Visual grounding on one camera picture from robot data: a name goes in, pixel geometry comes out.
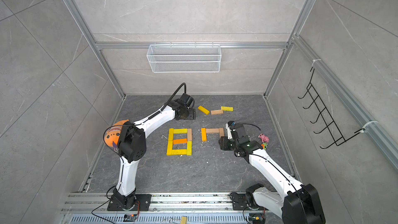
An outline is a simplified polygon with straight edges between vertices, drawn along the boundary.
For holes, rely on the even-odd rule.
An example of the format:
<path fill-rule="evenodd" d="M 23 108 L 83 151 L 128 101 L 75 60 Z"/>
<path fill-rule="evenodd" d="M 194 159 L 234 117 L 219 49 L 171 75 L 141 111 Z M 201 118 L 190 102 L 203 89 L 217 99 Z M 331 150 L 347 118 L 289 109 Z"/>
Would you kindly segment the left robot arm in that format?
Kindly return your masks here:
<path fill-rule="evenodd" d="M 119 180 L 110 200 L 125 211 L 137 206 L 135 179 L 138 163 L 147 150 L 146 138 L 171 120 L 195 118 L 194 98 L 187 94 L 186 83 L 182 83 L 151 115 L 136 122 L 122 120 L 108 127 L 103 142 L 120 158 Z"/>

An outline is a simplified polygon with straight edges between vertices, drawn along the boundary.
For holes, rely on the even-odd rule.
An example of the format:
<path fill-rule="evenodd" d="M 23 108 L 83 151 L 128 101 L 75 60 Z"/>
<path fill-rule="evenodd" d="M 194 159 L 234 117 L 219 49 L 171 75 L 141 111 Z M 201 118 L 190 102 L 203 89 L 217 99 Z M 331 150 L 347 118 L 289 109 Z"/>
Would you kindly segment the orange block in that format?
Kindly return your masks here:
<path fill-rule="evenodd" d="M 177 140 L 173 140 L 173 145 L 186 144 L 187 142 L 188 142 L 188 139 L 177 139 Z"/>

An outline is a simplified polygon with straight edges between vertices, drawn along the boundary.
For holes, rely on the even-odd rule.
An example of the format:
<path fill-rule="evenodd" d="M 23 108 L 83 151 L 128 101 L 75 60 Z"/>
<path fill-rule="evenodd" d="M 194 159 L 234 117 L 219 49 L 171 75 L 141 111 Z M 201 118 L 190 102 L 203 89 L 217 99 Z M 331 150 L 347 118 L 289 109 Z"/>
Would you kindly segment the orange-yellow block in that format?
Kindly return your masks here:
<path fill-rule="evenodd" d="M 203 142 L 207 141 L 207 134 L 206 134 L 206 129 L 205 128 L 201 128 L 201 138 Z"/>

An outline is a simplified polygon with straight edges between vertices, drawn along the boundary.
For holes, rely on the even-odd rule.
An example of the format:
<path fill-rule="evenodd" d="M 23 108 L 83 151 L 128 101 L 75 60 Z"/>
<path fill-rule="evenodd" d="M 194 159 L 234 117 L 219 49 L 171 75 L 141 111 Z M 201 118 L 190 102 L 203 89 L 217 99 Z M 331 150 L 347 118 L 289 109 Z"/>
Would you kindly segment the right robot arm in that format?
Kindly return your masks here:
<path fill-rule="evenodd" d="M 266 152 L 268 138 L 263 134 L 251 140 L 245 130 L 246 123 L 229 121 L 227 135 L 222 136 L 219 145 L 222 150 L 232 150 L 256 168 L 274 187 L 275 193 L 263 184 L 246 189 L 244 210 L 269 210 L 285 224 L 324 224 L 326 222 L 320 197 L 316 188 L 304 185 L 279 166 Z"/>

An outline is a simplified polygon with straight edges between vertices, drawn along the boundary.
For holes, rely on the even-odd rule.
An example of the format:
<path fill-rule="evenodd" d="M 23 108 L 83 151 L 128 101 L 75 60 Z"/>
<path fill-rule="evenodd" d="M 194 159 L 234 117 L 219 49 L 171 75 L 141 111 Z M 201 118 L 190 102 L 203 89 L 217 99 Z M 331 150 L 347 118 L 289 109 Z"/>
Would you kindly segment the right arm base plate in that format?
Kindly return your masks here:
<path fill-rule="evenodd" d="M 264 209 L 264 207 L 258 205 L 255 202 L 254 192 L 257 189 L 265 188 L 263 184 L 255 184 L 246 189 L 244 194 L 238 194 L 237 192 L 231 192 L 229 198 L 232 201 L 232 206 L 235 211 L 244 210 L 245 208 L 250 208 L 254 210 Z"/>

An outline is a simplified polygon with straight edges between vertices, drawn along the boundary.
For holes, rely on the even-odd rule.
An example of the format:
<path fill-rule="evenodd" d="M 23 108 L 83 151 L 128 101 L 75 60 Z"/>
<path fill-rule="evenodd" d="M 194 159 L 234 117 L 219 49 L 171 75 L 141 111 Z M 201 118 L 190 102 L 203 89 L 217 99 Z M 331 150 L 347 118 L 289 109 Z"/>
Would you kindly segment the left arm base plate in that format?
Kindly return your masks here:
<path fill-rule="evenodd" d="M 111 196 L 108 211 L 148 211 L 151 203 L 151 194 L 138 194 L 123 197 L 120 194 Z"/>

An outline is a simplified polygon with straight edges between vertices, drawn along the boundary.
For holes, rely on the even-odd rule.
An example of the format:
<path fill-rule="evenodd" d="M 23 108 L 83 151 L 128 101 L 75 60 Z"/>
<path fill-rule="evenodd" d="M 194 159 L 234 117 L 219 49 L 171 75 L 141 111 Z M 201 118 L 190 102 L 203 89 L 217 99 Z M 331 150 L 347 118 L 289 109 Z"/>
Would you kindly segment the yellow block bottom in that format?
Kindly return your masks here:
<path fill-rule="evenodd" d="M 172 156 L 172 155 L 173 155 L 173 140 L 168 141 L 168 143 L 167 143 L 167 152 L 166 152 L 166 154 L 167 154 L 168 156 Z"/>

